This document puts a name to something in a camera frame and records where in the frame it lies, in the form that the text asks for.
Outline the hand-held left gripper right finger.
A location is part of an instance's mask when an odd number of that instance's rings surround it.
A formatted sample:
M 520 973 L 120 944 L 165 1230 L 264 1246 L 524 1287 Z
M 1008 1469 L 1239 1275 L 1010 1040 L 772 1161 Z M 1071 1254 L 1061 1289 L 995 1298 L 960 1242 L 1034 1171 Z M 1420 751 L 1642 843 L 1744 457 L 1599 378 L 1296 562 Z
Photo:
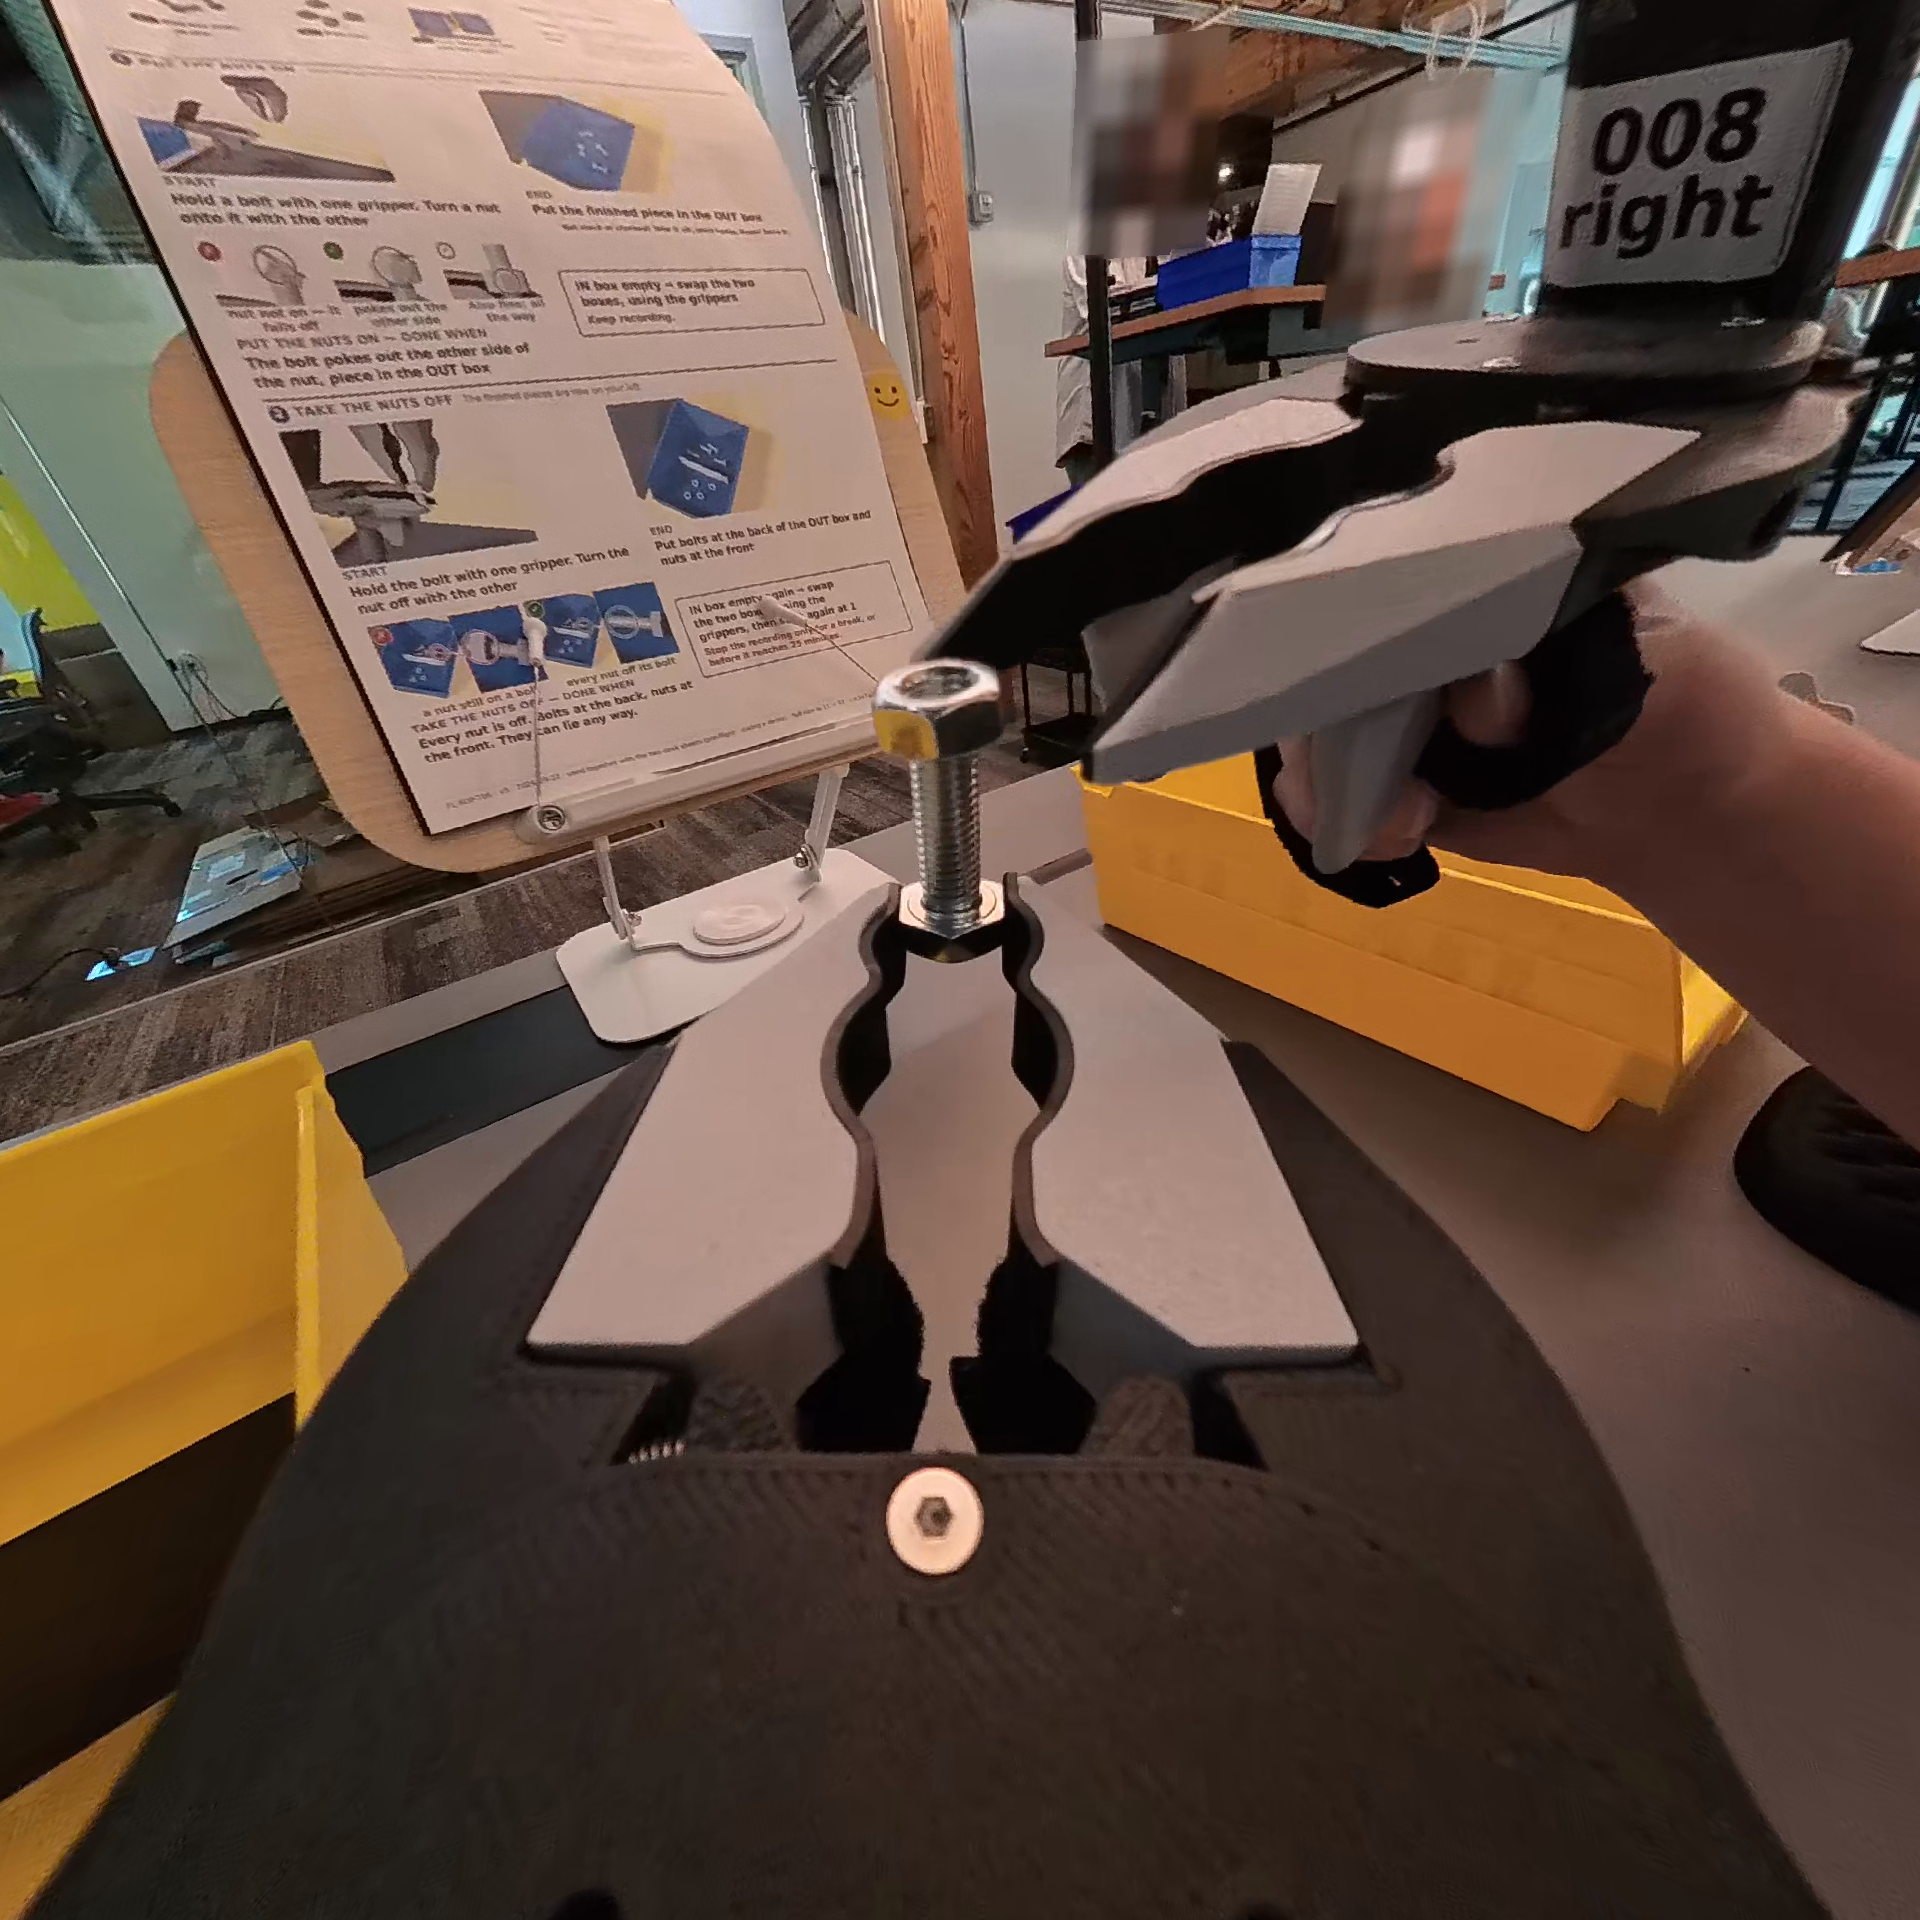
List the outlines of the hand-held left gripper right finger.
M 1288 1368 L 1359 1337 L 1227 1041 L 1092 925 L 1003 882 L 1010 1247 L 1052 1287 L 1064 1368 Z

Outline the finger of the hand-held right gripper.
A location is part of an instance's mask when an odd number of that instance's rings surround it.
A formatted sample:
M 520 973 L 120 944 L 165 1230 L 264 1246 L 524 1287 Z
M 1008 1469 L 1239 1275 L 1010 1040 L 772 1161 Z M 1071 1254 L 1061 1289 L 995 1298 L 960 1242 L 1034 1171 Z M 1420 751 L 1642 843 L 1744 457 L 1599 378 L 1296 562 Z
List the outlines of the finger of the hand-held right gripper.
M 1359 502 L 1368 435 L 1333 402 L 1266 399 L 1143 438 L 1080 487 L 927 639 L 927 709 L 995 709 L 996 673 L 1080 639 L 1118 709 L 1364 709 L 1358 658 L 1312 675 L 1230 656 L 1227 581 Z
M 1088 778 L 1160 778 L 1525 658 L 1568 607 L 1578 523 L 1696 435 L 1530 423 L 1442 448 L 1427 487 L 1200 590 L 1189 633 L 1094 736 Z

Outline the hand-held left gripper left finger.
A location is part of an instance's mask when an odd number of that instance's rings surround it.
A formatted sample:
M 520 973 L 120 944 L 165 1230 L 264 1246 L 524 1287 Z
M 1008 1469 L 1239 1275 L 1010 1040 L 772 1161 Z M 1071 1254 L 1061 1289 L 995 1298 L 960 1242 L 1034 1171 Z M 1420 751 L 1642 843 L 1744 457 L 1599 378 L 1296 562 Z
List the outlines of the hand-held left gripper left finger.
M 526 1335 L 536 1355 L 832 1362 L 878 1193 L 837 1041 L 879 986 L 872 880 L 670 1049 Z

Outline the yellow plastic bin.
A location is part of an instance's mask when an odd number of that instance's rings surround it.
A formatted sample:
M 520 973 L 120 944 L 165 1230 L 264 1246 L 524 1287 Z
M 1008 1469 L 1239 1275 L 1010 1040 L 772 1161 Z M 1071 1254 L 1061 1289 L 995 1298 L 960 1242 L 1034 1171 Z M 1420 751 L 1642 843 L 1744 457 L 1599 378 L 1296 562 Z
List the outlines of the yellow plastic bin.
M 1408 902 L 1323 891 L 1274 833 L 1250 755 L 1078 789 L 1110 928 L 1582 1134 L 1620 1103 L 1667 1111 L 1746 1021 L 1583 880 L 1439 855 Z
M 175 1688 L 406 1262 L 311 1045 L 3 1157 L 3 1913 Z

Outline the steel hex nut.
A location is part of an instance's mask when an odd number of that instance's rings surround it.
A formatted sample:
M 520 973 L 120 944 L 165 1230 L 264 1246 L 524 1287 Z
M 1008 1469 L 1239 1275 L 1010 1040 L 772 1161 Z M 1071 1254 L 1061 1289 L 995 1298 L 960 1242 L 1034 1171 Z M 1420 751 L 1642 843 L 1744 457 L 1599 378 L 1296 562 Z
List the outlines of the steel hex nut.
M 900 760 L 964 759 L 1000 739 L 998 671 L 962 658 L 930 658 L 887 673 L 872 693 L 879 751 Z

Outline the steel hex bolt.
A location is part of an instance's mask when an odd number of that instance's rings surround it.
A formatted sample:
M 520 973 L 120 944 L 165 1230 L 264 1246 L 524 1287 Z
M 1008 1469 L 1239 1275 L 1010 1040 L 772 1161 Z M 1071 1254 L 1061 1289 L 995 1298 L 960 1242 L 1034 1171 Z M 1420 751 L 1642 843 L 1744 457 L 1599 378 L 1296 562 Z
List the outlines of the steel hex bolt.
M 976 763 L 978 751 L 906 766 L 919 875 L 900 889 L 896 921 L 911 952 L 938 965 L 991 952 L 1005 928 L 1003 885 L 980 849 Z

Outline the person's right forearm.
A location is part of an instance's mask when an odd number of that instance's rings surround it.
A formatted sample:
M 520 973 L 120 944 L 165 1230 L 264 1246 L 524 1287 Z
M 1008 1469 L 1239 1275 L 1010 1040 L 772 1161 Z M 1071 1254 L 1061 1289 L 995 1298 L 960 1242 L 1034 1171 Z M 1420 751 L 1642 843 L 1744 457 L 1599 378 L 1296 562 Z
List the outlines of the person's right forearm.
M 1733 795 L 1629 901 L 1779 1040 L 1915 1136 L 1915 760 L 1780 688 L 1775 711 Z

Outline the person's right hand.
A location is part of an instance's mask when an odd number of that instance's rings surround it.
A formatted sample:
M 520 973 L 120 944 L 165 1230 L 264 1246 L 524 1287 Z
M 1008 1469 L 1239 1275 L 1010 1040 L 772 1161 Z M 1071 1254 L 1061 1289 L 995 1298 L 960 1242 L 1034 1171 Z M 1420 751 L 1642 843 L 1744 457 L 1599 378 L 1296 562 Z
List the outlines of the person's right hand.
M 1650 671 L 1632 728 L 1523 807 L 1442 801 L 1431 819 L 1439 849 L 1632 898 L 1656 857 L 1686 849 L 1733 795 L 1779 719 L 1779 688 L 1736 635 L 1662 583 L 1637 581 L 1622 598 Z

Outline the wooden top desk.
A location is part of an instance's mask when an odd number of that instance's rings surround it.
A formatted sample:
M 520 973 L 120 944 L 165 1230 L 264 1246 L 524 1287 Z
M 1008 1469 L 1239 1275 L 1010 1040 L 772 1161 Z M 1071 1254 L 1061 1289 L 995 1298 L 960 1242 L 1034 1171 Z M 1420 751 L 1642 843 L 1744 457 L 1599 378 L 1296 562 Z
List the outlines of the wooden top desk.
M 1323 282 L 1262 286 L 1157 310 L 1110 327 L 1110 360 L 1221 352 L 1231 365 L 1262 365 L 1325 352 Z

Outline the blue plastic bin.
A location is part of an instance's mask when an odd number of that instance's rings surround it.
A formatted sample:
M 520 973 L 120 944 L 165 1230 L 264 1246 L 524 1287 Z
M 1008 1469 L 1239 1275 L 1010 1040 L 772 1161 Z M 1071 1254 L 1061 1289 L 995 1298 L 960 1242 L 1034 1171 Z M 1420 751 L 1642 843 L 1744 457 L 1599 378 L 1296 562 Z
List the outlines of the blue plastic bin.
M 1181 310 L 1242 293 L 1288 287 L 1303 257 L 1306 237 L 1293 232 L 1248 232 L 1211 246 L 1166 255 L 1157 271 L 1160 312 Z

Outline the white metal stand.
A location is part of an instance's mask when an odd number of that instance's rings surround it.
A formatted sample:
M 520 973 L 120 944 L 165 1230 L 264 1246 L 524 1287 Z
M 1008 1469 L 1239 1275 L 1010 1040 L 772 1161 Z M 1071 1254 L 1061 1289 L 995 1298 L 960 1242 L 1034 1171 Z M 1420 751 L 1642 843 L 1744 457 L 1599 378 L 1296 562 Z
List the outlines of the white metal stand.
M 654 906 L 622 901 L 610 833 L 592 835 L 603 921 L 571 934 L 557 965 L 600 1041 L 640 1045 L 706 1017 L 887 882 L 832 849 L 848 771 L 845 759 L 818 771 L 796 855 Z

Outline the dark table mat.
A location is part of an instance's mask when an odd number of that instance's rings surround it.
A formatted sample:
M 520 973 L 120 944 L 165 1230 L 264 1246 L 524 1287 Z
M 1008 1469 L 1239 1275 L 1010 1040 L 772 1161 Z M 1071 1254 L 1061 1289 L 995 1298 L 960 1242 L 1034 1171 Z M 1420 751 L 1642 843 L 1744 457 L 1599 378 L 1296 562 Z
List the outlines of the dark table mat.
M 564 986 L 326 1070 L 326 1095 L 368 1177 L 614 1071 Z

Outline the grey flat floor device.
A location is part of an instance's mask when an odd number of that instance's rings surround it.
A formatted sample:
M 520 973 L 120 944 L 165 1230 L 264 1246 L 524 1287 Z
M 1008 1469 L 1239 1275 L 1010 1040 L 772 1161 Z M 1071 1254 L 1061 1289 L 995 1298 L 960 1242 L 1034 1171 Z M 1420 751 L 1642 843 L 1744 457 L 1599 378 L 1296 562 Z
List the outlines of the grey flat floor device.
M 244 825 L 195 853 L 165 950 L 175 967 L 234 959 L 239 921 L 294 898 L 322 847 L 299 831 Z

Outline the printed instruction sheet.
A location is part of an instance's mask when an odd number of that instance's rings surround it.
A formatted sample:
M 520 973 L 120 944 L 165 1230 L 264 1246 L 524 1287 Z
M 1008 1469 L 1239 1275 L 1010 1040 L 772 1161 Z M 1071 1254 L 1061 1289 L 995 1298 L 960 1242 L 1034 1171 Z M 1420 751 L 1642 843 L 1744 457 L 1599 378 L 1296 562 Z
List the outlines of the printed instruction sheet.
M 677 5 L 51 5 L 431 835 L 872 750 L 927 617 L 774 131 Z

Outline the wooden support post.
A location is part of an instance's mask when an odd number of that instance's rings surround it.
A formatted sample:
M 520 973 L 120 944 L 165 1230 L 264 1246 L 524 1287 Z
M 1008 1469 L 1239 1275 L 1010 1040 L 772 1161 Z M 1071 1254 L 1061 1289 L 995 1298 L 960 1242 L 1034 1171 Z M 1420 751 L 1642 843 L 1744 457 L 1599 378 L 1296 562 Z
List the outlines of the wooden support post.
M 867 5 L 927 458 L 964 585 L 998 557 L 962 119 L 947 1 Z

